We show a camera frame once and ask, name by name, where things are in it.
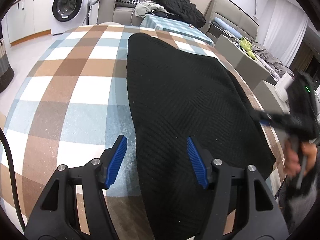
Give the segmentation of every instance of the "blue pillow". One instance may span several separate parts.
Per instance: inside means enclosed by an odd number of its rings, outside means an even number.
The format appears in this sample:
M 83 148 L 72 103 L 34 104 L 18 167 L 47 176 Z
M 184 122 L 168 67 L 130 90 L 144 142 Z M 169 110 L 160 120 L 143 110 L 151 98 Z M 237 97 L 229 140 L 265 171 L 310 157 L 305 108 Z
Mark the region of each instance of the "blue pillow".
M 224 30 L 227 30 L 231 32 L 234 36 L 236 36 L 238 39 L 242 38 L 242 35 L 236 31 L 235 28 L 232 28 L 230 25 L 226 24 L 224 21 L 222 21 L 220 18 L 215 17 L 214 21 L 219 24 Z

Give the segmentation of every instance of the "gray sofa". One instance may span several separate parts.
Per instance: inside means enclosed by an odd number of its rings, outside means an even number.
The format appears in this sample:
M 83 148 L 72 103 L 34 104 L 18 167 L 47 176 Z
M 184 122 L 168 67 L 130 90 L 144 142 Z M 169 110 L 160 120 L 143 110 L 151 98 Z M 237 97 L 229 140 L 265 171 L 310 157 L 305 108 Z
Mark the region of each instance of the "gray sofa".
M 214 43 L 216 43 L 221 34 L 228 36 L 223 30 L 211 24 L 214 22 L 215 17 L 220 18 L 225 23 L 235 28 L 246 38 L 251 37 L 255 40 L 257 37 L 258 24 L 229 0 L 211 0 L 204 17 L 207 22 L 200 30 L 203 33 L 206 33 Z
M 249 16 L 247 16 L 238 6 L 234 5 L 229 0 L 210 0 L 209 3 L 194 2 L 199 10 L 201 10 L 206 19 L 206 24 L 200 28 L 201 32 L 206 34 L 214 42 L 219 38 L 210 33 L 209 29 L 212 27 L 211 23 L 215 17 L 225 21 L 231 27 L 235 28 L 241 35 L 251 37 L 253 39 L 257 36 L 258 24 L 256 24 Z M 133 8 L 117 7 L 116 0 L 100 0 L 98 11 L 98 24 L 104 22 L 117 22 L 122 25 L 131 25 L 130 19 Z M 132 16 L 132 25 L 139 26 L 143 18 Z
M 134 8 L 117 7 L 116 0 L 100 0 L 97 24 L 116 22 L 121 25 L 131 25 L 130 19 L 132 16 L 132 25 L 140 26 L 143 18 L 136 17 L 135 14 L 132 15 L 133 10 Z

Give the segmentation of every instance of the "washing machine door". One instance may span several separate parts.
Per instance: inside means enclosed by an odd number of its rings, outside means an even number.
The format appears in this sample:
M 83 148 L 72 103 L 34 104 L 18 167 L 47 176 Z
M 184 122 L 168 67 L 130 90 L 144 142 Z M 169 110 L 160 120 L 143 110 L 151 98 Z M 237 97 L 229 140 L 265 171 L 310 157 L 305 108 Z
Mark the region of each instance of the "washing machine door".
M 53 16 L 60 22 L 73 19 L 80 11 L 82 0 L 54 0 L 52 4 Z

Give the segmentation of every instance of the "sofa cushion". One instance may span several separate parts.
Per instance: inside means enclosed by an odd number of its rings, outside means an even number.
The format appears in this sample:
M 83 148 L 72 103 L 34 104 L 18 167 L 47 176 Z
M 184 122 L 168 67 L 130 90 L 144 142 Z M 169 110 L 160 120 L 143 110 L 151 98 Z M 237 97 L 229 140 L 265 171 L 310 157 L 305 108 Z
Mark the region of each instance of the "sofa cushion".
M 100 0 L 97 24 L 112 22 L 116 0 Z
M 214 13 L 212 14 L 211 23 L 214 22 L 214 19 L 215 19 L 215 18 L 221 19 L 222 21 L 224 21 L 226 24 L 228 24 L 228 25 L 231 26 L 232 28 L 235 28 L 235 29 L 238 28 L 238 25 L 235 25 L 234 23 L 230 22 L 227 18 L 223 17 L 222 15 L 220 15 L 220 14 L 218 14 L 218 13 L 216 13 L 216 12 L 214 12 Z
M 246 37 L 246 38 L 253 38 L 255 39 L 254 37 L 252 37 L 251 35 L 249 35 L 248 33 L 246 33 L 243 29 L 241 28 L 238 28 L 238 32 L 243 36 L 243 37 Z
M 202 33 L 206 34 L 210 28 L 211 17 L 213 14 L 214 3 L 216 0 L 211 0 L 209 6 L 204 14 L 205 24 L 199 29 Z
M 132 14 L 134 8 L 128 7 L 116 7 L 113 13 L 113 22 L 120 23 L 122 25 L 129 25 L 131 26 L 131 16 L 132 16 L 132 25 L 133 26 L 140 26 L 143 21 L 143 18 L 137 17 L 135 14 Z
M 228 0 L 216 0 L 213 10 L 215 11 L 215 13 L 223 16 L 225 19 L 228 19 L 234 25 L 238 26 L 242 12 L 239 11 L 238 6 L 234 5 L 232 2 Z
M 241 33 L 240 29 L 245 31 L 253 39 L 257 37 L 258 34 L 258 25 L 244 12 L 241 12 L 242 16 L 238 25 L 237 31 Z
M 242 38 L 242 35 L 233 27 L 226 24 L 224 21 L 222 21 L 220 18 L 216 17 L 214 21 L 219 24 L 224 30 L 227 30 L 231 32 L 234 36 L 236 36 L 238 39 Z

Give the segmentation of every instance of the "washing machine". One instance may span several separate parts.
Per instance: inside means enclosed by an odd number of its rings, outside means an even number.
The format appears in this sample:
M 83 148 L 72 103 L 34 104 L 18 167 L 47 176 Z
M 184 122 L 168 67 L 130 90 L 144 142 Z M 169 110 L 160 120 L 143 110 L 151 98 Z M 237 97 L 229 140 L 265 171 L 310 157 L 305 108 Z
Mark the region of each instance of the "washing machine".
M 89 0 L 51 0 L 51 34 L 63 33 L 86 22 Z

